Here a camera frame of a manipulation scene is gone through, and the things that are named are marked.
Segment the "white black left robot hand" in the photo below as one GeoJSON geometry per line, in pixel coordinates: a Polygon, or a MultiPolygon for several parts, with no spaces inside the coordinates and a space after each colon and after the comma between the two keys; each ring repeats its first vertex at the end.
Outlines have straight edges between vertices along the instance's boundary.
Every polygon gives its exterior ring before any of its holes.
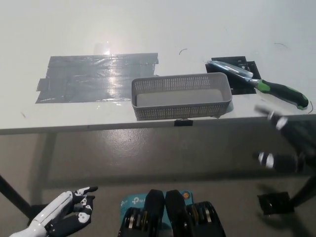
{"type": "Polygon", "coordinates": [[[68,237],[91,223],[93,200],[98,187],[66,191],[48,204],[30,223],[36,237],[68,237]]]}

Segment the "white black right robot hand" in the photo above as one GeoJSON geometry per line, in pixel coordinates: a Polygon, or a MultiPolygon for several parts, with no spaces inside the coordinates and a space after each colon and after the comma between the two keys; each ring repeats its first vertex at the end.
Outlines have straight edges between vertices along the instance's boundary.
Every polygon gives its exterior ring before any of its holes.
{"type": "Polygon", "coordinates": [[[274,110],[255,106],[254,110],[267,116],[271,125],[294,148],[295,155],[280,155],[270,152],[255,152],[253,158],[267,169],[274,169],[280,173],[299,173],[304,166],[316,166],[316,130],[310,123],[303,121],[290,121],[274,110]]]}

